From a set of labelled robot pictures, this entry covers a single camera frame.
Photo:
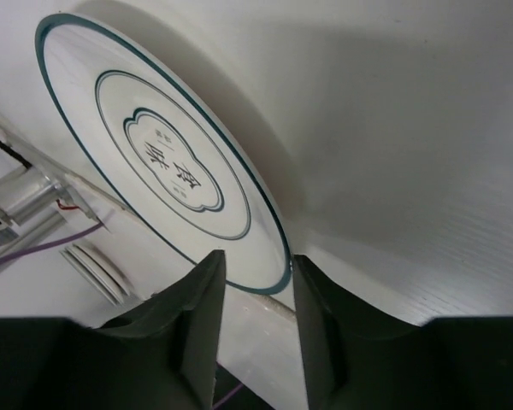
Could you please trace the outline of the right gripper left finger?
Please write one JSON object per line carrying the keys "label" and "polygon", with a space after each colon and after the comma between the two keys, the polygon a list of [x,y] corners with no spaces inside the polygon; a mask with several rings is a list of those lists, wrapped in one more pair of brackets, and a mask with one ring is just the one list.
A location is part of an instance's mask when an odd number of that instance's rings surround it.
{"label": "right gripper left finger", "polygon": [[105,342],[91,409],[209,409],[215,388],[226,255],[213,250],[185,277],[96,333]]}

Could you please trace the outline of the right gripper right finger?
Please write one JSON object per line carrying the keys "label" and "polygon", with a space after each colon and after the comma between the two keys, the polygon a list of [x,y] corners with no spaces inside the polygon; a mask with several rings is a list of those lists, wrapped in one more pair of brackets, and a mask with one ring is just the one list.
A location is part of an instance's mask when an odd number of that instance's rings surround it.
{"label": "right gripper right finger", "polygon": [[332,281],[309,257],[293,283],[311,409],[429,409],[430,359],[415,325]]}

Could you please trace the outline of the white plate with green lines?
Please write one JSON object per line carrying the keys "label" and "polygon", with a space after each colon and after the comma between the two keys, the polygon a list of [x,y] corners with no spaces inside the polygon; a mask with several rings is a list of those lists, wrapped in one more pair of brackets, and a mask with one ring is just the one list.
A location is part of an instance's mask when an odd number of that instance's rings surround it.
{"label": "white plate with green lines", "polygon": [[44,17],[34,38],[50,98],[85,157],[190,263],[227,254],[228,283],[274,295],[292,276],[280,211],[212,110],[148,50],[102,22]]}

